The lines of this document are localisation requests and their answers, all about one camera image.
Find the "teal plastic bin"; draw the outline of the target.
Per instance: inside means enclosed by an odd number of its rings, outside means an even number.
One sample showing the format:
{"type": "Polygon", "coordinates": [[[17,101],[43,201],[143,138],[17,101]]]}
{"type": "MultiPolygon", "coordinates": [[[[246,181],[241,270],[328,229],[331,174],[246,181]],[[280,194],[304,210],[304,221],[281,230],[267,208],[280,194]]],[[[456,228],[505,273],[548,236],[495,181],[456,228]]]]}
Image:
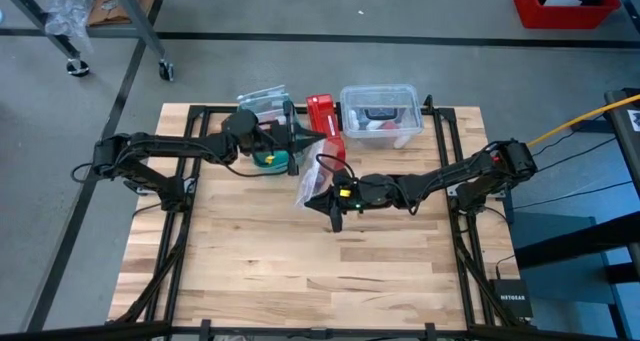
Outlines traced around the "teal plastic bin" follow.
{"type": "MultiPolygon", "coordinates": [[[[286,91],[286,87],[285,87],[285,94],[286,94],[286,95],[288,95],[288,96],[289,96],[289,98],[290,98],[289,93],[286,91]]],[[[261,168],[261,167],[259,167],[259,166],[257,165],[257,155],[258,155],[258,151],[254,152],[254,153],[251,155],[251,157],[253,158],[254,165],[255,165],[256,167],[258,167],[258,168],[261,168]]],[[[275,168],[274,168],[274,169],[261,168],[261,169],[263,170],[263,172],[264,172],[264,173],[271,173],[271,174],[273,174],[273,173],[279,173],[279,172],[282,172],[282,166],[285,166],[285,165],[286,165],[286,159],[287,159],[287,154],[286,154],[285,152],[283,152],[283,151],[279,151],[279,152],[277,152],[277,153],[276,153],[276,158],[275,158],[275,161],[274,161],[275,168]]]]}

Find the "black metal rig frame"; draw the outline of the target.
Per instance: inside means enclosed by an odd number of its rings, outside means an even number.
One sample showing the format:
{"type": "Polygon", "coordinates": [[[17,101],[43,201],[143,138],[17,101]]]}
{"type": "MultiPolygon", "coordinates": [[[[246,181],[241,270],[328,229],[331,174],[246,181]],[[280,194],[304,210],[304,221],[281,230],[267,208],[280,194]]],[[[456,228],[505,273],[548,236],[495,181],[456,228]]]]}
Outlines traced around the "black metal rig frame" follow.
{"type": "MultiPolygon", "coordinates": [[[[221,131],[234,106],[169,104],[183,117],[171,135],[221,131]]],[[[368,174],[425,174],[465,158],[452,108],[426,103],[430,129],[406,151],[358,149],[350,166],[368,174]]],[[[483,341],[578,340],[523,323],[487,281],[479,234],[462,233],[457,197],[432,193],[416,214],[394,207],[349,212],[343,230],[327,215],[292,204],[293,176],[248,175],[201,159],[150,157],[142,163],[179,175],[192,202],[134,222],[135,256],[158,236],[152,272],[127,275],[140,295],[117,319],[47,330],[34,316],[24,333],[0,341],[144,341],[195,334],[304,337],[464,338],[483,341]]]]}

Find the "red plastic crate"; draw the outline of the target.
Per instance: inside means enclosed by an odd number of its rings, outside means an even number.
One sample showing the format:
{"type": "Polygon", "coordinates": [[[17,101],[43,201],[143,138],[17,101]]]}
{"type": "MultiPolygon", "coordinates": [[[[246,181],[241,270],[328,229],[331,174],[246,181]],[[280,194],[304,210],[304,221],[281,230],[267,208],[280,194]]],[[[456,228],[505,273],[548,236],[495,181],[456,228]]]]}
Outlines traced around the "red plastic crate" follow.
{"type": "Polygon", "coordinates": [[[590,30],[621,6],[603,0],[599,6],[543,6],[538,0],[513,0],[521,24],[528,29],[590,30]]]}

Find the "black metal stand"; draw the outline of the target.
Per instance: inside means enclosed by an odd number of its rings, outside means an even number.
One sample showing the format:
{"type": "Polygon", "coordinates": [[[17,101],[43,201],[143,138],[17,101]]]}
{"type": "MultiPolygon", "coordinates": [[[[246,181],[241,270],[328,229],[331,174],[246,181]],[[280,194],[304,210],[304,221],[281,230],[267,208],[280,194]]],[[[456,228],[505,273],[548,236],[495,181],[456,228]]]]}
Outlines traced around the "black metal stand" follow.
{"type": "Polygon", "coordinates": [[[533,326],[578,340],[640,341],[640,89],[538,149],[544,173],[508,214],[533,326]]]}

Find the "red first aid kit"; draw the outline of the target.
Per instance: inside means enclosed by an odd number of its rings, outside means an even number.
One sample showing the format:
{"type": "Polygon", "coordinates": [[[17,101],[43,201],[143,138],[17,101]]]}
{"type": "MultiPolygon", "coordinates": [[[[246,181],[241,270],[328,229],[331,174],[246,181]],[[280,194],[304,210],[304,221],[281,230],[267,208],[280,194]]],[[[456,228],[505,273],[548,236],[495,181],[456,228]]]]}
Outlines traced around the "red first aid kit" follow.
{"type": "Polygon", "coordinates": [[[326,138],[323,142],[315,144],[311,160],[321,169],[317,154],[326,154],[321,161],[335,171],[346,170],[343,161],[346,159],[346,147],[341,137],[338,118],[334,109],[334,101],[330,94],[312,95],[306,98],[307,112],[311,129],[323,133],[326,138]]]}

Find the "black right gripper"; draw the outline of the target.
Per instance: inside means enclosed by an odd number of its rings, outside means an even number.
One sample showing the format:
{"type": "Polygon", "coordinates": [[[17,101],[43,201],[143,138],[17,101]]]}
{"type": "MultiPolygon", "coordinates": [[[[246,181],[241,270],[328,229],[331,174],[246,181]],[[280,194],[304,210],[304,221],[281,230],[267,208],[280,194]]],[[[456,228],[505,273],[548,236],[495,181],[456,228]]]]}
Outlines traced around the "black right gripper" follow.
{"type": "Polygon", "coordinates": [[[347,174],[335,174],[331,187],[312,196],[304,206],[329,216],[333,232],[343,230],[343,216],[350,211],[363,211],[364,199],[360,190],[360,179],[347,174]],[[351,190],[350,197],[341,197],[341,189],[351,190]]]}

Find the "grey metal wheeled cart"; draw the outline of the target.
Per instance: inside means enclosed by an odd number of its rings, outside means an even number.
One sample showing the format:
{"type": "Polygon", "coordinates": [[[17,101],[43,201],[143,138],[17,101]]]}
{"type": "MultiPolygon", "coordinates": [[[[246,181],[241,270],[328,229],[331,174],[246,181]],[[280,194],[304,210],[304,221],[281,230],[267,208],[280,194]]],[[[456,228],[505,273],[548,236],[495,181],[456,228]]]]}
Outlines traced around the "grey metal wheeled cart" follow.
{"type": "MultiPolygon", "coordinates": [[[[25,15],[35,26],[34,32],[37,35],[43,35],[63,53],[67,59],[66,72],[74,77],[84,77],[90,73],[88,64],[82,60],[81,52],[74,47],[73,41],[67,36],[56,36],[45,32],[46,22],[46,2],[39,5],[36,0],[9,0],[16,6],[23,15],[25,15]]],[[[150,48],[159,59],[159,76],[165,81],[174,79],[174,66],[169,61],[167,52],[161,44],[160,38],[153,28],[151,17],[157,11],[159,2],[154,0],[149,15],[146,15],[135,0],[119,0],[120,4],[127,11],[131,22],[129,24],[116,24],[90,27],[87,26],[87,33],[91,36],[104,37],[125,37],[132,36],[141,39],[144,44],[150,48]]]]}

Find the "black Netgear network switch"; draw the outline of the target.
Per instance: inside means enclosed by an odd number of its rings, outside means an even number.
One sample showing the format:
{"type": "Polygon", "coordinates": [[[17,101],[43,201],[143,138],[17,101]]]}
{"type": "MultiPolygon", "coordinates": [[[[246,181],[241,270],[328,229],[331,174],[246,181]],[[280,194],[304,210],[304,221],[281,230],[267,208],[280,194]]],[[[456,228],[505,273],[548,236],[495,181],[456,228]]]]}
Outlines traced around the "black Netgear network switch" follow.
{"type": "Polygon", "coordinates": [[[501,303],[517,318],[531,319],[533,311],[526,283],[520,279],[492,279],[490,284],[501,303]]]}

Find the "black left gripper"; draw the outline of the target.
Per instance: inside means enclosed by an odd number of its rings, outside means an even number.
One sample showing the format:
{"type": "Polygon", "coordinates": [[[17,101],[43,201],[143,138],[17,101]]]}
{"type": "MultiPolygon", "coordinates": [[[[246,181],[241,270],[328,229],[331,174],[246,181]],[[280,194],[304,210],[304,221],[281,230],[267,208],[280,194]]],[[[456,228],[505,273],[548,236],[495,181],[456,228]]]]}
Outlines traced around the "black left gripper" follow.
{"type": "MultiPolygon", "coordinates": [[[[284,112],[286,115],[286,124],[280,125],[277,122],[260,123],[259,132],[262,137],[266,139],[267,149],[265,151],[259,151],[257,155],[257,165],[261,168],[274,169],[274,162],[267,164],[265,158],[269,155],[283,151],[287,154],[286,165],[282,166],[282,173],[287,175],[298,175],[299,166],[296,160],[296,148],[294,146],[294,126],[296,111],[294,104],[291,101],[284,103],[284,112]]],[[[314,144],[324,141],[326,134],[304,128],[298,127],[298,134],[307,138],[298,140],[298,150],[305,150],[314,144]]]]}

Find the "black and white pouch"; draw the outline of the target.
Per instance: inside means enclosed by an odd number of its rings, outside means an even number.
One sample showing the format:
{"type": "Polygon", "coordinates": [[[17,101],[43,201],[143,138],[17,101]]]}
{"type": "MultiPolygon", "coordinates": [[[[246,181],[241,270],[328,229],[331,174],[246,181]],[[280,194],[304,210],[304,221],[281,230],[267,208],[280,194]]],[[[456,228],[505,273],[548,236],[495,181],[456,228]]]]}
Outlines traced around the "black and white pouch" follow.
{"type": "Polygon", "coordinates": [[[398,108],[362,108],[364,117],[369,122],[395,121],[400,116],[398,108]]]}

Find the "crumpled clear plastic wrap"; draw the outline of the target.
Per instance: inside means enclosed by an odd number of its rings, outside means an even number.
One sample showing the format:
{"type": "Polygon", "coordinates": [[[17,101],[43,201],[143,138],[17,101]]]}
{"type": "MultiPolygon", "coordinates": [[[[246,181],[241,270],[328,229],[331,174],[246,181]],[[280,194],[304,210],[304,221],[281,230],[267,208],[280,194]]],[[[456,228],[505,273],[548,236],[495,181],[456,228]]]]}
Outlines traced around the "crumpled clear plastic wrap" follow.
{"type": "Polygon", "coordinates": [[[85,51],[94,51],[87,33],[94,0],[47,0],[45,32],[79,41],[85,51]]]}

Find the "brown cardboard box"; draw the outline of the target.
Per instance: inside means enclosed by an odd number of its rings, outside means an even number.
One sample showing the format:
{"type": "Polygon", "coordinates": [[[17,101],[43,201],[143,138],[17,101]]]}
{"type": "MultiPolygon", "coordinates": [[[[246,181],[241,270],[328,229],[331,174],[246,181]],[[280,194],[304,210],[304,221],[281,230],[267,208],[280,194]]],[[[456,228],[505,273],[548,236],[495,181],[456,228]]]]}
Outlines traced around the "brown cardboard box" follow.
{"type": "MultiPolygon", "coordinates": [[[[135,0],[141,10],[149,15],[154,0],[135,0]]],[[[119,0],[94,0],[89,18],[90,27],[129,24],[131,19],[119,0]]]]}

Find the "clear plastic zip bag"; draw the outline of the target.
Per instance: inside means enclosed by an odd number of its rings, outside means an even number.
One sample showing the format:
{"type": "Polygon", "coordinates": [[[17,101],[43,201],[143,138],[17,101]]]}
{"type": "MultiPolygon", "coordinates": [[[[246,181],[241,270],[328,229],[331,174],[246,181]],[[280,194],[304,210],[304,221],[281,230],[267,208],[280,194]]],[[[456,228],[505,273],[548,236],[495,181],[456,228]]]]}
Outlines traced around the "clear plastic zip bag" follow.
{"type": "Polygon", "coordinates": [[[329,141],[321,141],[310,147],[306,154],[303,166],[300,170],[298,178],[298,191],[296,196],[295,206],[303,208],[307,200],[312,196],[317,195],[326,190],[328,183],[331,179],[331,172],[323,167],[317,160],[318,154],[332,154],[336,150],[336,147],[329,141]],[[315,192],[312,186],[312,175],[319,169],[325,169],[329,173],[329,179],[327,180],[325,187],[319,192],[315,192]]]}

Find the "empty clear zip bag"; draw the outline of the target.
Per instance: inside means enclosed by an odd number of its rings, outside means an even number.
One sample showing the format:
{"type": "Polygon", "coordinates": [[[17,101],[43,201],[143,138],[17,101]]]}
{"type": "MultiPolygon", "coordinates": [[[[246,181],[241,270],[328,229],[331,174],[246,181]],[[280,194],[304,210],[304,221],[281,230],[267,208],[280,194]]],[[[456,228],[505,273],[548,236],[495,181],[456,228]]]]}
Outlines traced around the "empty clear zip bag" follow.
{"type": "Polygon", "coordinates": [[[261,112],[266,112],[274,109],[284,109],[284,103],[289,101],[288,95],[279,95],[271,97],[263,97],[254,100],[247,100],[246,102],[239,103],[239,109],[246,109],[252,111],[256,116],[261,112]]]}
{"type": "Polygon", "coordinates": [[[254,92],[251,92],[251,93],[239,95],[236,98],[236,100],[239,103],[241,103],[241,102],[246,102],[247,100],[254,100],[254,99],[259,99],[259,98],[263,98],[263,97],[279,96],[279,95],[283,95],[283,94],[285,94],[285,86],[284,85],[278,85],[278,86],[275,86],[275,87],[266,88],[266,89],[254,91],[254,92]]]}

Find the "clear plastic storage container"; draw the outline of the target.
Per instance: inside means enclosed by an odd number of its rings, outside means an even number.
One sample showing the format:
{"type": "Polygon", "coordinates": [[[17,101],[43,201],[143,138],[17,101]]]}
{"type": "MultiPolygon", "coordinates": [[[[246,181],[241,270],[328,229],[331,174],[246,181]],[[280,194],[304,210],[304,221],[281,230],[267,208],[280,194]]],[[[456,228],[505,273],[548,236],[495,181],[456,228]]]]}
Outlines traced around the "clear plastic storage container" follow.
{"type": "Polygon", "coordinates": [[[424,129],[421,104],[416,89],[409,84],[354,85],[340,93],[343,134],[365,147],[401,149],[424,129]],[[400,116],[395,122],[397,130],[367,131],[369,123],[362,108],[398,108],[400,116]],[[351,130],[349,111],[357,112],[359,129],[351,130]]]}

